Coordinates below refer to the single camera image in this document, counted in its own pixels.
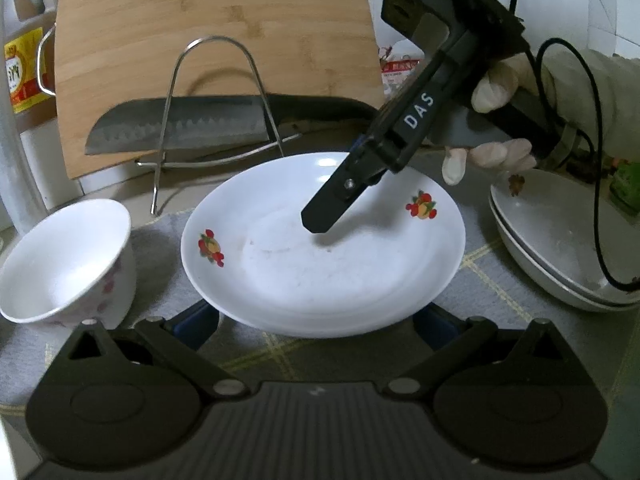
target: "wooden cutting board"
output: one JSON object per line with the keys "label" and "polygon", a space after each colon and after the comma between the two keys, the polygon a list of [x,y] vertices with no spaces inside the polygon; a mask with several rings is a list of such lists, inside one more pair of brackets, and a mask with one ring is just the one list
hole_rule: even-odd
{"label": "wooden cutting board", "polygon": [[[115,105],[165,96],[178,55],[211,34],[244,43],[269,92],[383,102],[367,0],[59,0],[55,75],[68,176],[140,156],[87,156],[84,144]],[[190,94],[257,89],[244,55],[212,43],[181,66],[175,95]]]}

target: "white pipe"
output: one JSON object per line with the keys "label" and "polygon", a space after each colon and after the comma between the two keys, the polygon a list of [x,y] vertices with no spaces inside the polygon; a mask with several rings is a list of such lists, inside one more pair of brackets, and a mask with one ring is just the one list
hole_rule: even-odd
{"label": "white pipe", "polygon": [[[4,46],[4,0],[0,0],[0,40]],[[6,74],[0,76],[0,196],[20,235],[48,214],[24,154]]]}

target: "gray cloth mat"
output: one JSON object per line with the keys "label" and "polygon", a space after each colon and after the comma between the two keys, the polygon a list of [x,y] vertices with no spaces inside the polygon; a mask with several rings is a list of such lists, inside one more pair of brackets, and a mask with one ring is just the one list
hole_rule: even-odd
{"label": "gray cloth mat", "polygon": [[[412,161],[443,186],[441,163],[438,155]],[[465,221],[466,255],[436,303],[463,319],[486,316],[501,328],[524,328],[535,317],[550,318],[611,404],[636,312],[583,312],[540,289],[498,238],[487,202],[491,174],[475,168],[467,171],[462,184],[446,188]],[[189,214],[167,215],[132,232],[138,288],[125,326],[149,315],[172,317],[200,299],[180,264],[180,236]],[[0,414],[27,438],[24,403],[57,351],[56,345],[0,317]],[[225,317],[200,349],[201,355],[254,388],[261,380],[380,383],[430,353],[410,320],[361,336],[300,340],[264,333]]]}

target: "yellow label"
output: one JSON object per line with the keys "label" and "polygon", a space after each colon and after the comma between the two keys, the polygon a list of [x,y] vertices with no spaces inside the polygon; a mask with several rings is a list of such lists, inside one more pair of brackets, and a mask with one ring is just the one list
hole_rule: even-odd
{"label": "yellow label", "polygon": [[[6,77],[9,81],[11,104],[15,114],[28,110],[33,105],[50,97],[40,90],[36,79],[36,56],[41,39],[42,27],[39,27],[4,45]],[[48,87],[49,81],[44,59],[42,59],[40,68],[42,81]]]}

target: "sleeve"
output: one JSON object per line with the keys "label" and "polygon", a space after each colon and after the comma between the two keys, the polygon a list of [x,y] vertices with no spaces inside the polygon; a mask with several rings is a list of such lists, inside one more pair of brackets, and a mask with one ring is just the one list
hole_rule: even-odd
{"label": "sleeve", "polygon": [[[593,50],[581,54],[600,94],[604,151],[640,162],[640,60],[604,56]],[[584,131],[595,146],[598,134],[593,93],[580,61],[558,48],[550,52],[545,66],[554,82],[558,114]]]}

